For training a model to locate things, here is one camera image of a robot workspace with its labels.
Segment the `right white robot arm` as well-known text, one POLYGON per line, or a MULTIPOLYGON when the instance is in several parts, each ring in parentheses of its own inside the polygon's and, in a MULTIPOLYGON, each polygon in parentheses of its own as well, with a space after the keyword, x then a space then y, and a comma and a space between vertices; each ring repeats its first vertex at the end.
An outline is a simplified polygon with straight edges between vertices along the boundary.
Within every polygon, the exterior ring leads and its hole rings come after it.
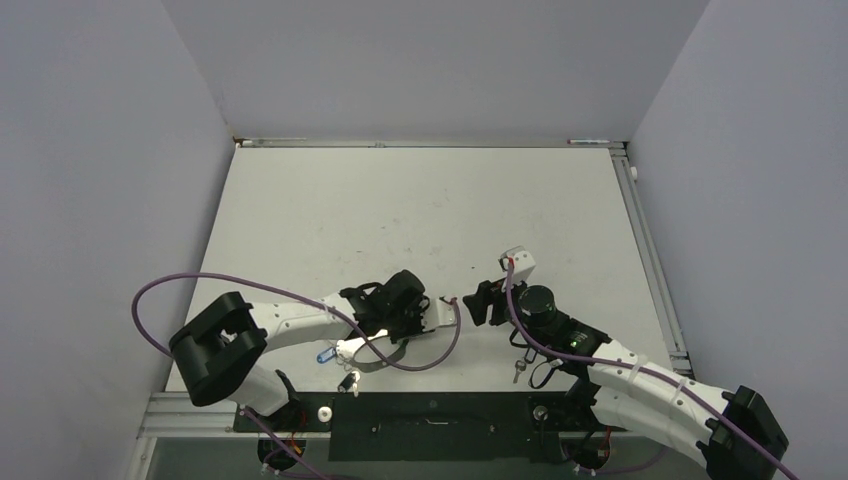
POLYGON ((712 479, 771 479, 789 440, 762 395, 677 374, 560 310, 542 285, 484 281, 463 298, 475 325, 510 323, 573 376, 567 419, 637 433, 687 456, 712 479))

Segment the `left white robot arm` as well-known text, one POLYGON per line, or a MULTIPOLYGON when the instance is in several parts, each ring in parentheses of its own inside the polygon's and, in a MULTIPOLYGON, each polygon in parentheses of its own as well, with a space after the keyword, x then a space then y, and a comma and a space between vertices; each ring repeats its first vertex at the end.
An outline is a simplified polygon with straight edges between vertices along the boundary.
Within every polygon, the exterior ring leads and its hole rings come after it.
POLYGON ((379 333, 397 343, 452 321, 450 304, 428 297, 423 283, 402 270, 384 283, 306 302, 249 302, 237 291, 227 292, 178 330, 168 347, 193 405, 229 399, 253 409, 270 428, 284 430, 297 419, 295 390, 281 370, 260 365, 263 354, 379 333))

